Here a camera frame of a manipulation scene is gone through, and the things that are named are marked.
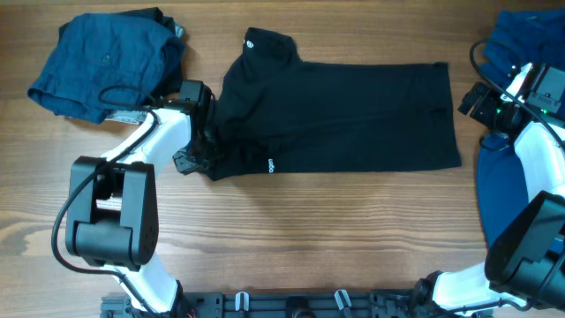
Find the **blue garment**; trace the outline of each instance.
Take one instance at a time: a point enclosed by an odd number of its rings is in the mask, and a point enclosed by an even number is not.
[[[565,69],[565,8],[550,11],[502,11],[489,37],[510,47],[522,64],[547,63]],[[496,43],[488,43],[484,54],[489,63],[481,66],[489,79],[507,87],[516,54]]]
[[[491,148],[508,143],[496,135],[485,138]],[[488,247],[528,205],[524,168],[514,148],[499,152],[480,149],[477,161],[477,199]],[[551,250],[559,253],[563,244],[554,241]]]
[[[27,95],[56,115],[100,124],[112,110],[98,101],[112,85],[151,93],[181,62],[185,45],[150,19],[121,14],[83,14],[71,21]],[[139,105],[145,96],[116,89],[104,95]]]

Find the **folded blue clothing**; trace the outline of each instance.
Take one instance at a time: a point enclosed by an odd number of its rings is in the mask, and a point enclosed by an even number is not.
[[[98,101],[112,85],[151,93],[181,62],[185,45],[166,27],[139,17],[83,14],[73,19],[27,95],[56,115],[100,124],[125,107]],[[140,105],[145,96],[114,89],[106,100]]]
[[[502,11],[490,40],[501,42],[514,52],[496,43],[488,43],[484,54],[489,63],[481,69],[489,79],[507,87],[512,78],[512,65],[529,62],[547,63],[565,69],[565,8],[549,11]]]

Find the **black fabric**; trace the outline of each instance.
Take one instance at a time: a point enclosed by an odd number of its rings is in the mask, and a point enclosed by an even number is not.
[[[169,31],[173,34],[176,33],[175,31],[175,20],[172,17],[165,17],[162,14],[161,9],[155,8],[146,8],[146,9],[138,9],[138,10],[131,10],[125,12],[119,12],[116,14],[123,14],[126,16],[137,17],[137,18],[145,18],[151,19],[160,25],[166,27]],[[59,27],[59,41],[63,37],[64,31],[69,26],[70,22],[67,22]],[[161,96],[166,96],[171,93],[178,93],[180,91],[180,87],[183,84],[184,80],[183,76],[183,68],[182,65],[179,64],[175,69],[164,79],[162,80],[157,87],[153,90],[151,95],[158,99]]]
[[[461,165],[448,66],[304,62],[289,36],[249,28],[211,126],[246,173],[411,171]]]

